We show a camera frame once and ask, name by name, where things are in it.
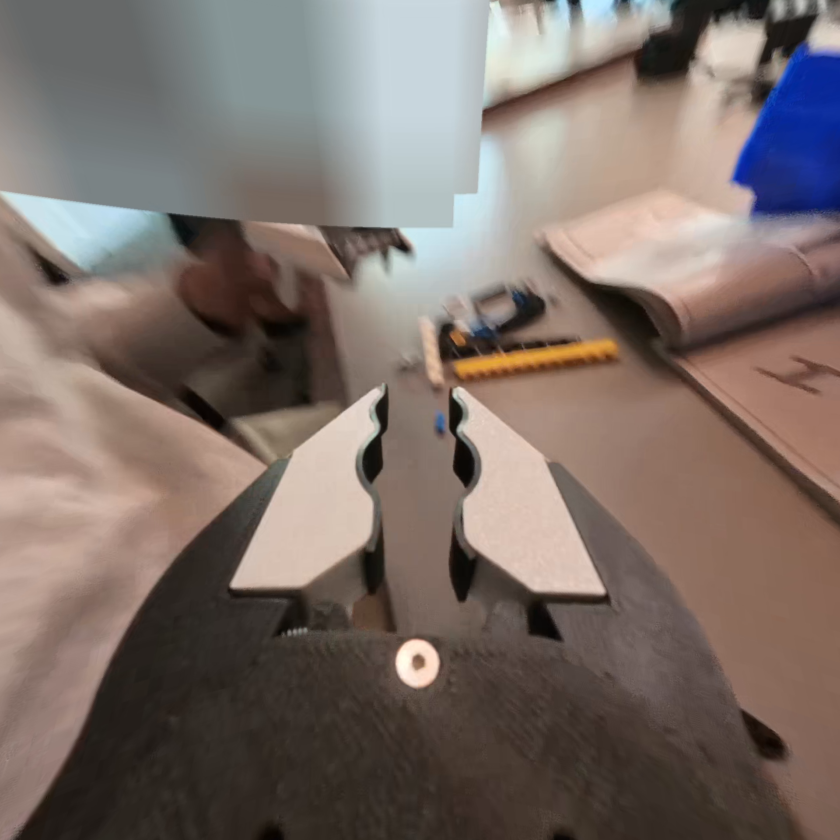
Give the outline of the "lego instruction booklet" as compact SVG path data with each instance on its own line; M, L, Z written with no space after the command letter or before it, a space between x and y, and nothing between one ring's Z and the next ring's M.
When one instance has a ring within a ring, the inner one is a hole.
M689 352L660 353L838 520L838 304Z

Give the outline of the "white paper manual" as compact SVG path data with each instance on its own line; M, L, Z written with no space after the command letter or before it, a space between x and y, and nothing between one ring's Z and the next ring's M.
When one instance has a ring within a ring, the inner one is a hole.
M538 243L647 314L665 346L715 343L838 299L838 214L720 213L654 191L546 226Z

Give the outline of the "long yellow lego beam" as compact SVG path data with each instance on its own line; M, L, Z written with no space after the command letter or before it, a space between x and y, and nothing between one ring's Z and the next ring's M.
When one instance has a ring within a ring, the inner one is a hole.
M618 344L598 339L552 344L477 356L452 363L461 382L484 381L588 364L612 363L620 359Z

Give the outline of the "blue storage bin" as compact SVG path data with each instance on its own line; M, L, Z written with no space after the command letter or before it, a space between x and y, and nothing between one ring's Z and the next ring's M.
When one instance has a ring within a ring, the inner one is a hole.
M839 53L802 45L764 103L732 182L752 215L839 209Z

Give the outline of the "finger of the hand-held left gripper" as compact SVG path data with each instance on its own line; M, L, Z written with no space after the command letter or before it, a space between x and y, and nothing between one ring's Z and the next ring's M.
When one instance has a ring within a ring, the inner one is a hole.
M287 459L294 450L343 412L337 402L316 402L236 416L228 421L231 438L260 461Z
M243 231L255 250L277 263L339 281L352 281L360 264L373 256L389 266L392 252L414 255L411 241L393 227L244 222Z

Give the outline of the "long white lego beam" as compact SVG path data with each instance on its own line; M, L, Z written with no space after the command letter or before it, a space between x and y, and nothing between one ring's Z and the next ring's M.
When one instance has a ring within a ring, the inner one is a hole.
M440 391L445 387L445 366L439 349L438 328L427 316L418 318L417 328L427 381L434 390Z

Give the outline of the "black lego frame assembly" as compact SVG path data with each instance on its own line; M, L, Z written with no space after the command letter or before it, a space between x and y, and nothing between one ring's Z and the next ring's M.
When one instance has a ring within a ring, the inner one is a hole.
M437 345L445 362L503 351L502 339L541 319L546 298L528 282L498 285L444 301Z

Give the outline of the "person's left forearm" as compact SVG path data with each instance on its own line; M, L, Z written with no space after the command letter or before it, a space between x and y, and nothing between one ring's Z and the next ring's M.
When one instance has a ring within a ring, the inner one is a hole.
M36 255L12 240L2 243L1 340L2 376L79 363L173 403L229 337L187 307L166 274L52 286Z

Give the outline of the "person's grey zip hoodie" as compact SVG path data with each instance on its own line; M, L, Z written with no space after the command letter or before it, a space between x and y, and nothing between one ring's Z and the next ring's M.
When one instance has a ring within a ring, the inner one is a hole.
M1 827L78 738L115 648L181 551L266 466L79 363L2 376Z

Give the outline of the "person's left hand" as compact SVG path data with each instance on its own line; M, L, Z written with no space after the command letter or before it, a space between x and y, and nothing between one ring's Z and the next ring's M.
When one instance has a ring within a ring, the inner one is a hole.
M183 242L190 258L176 279L175 293L212 332L237 338L261 328L275 336L307 325L308 318L278 296L275 260L255 251L238 224L208 222Z

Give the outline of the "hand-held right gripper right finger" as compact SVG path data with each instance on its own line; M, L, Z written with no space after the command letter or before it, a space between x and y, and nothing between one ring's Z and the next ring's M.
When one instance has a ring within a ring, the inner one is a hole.
M550 462L464 387L449 394L456 503L449 578L458 602L582 602L607 589Z

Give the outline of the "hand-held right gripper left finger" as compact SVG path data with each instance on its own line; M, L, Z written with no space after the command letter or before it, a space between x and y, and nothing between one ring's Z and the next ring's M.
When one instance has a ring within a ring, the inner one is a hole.
M357 603L385 577L382 504L386 384L367 392L280 462L276 489L233 574L236 595Z

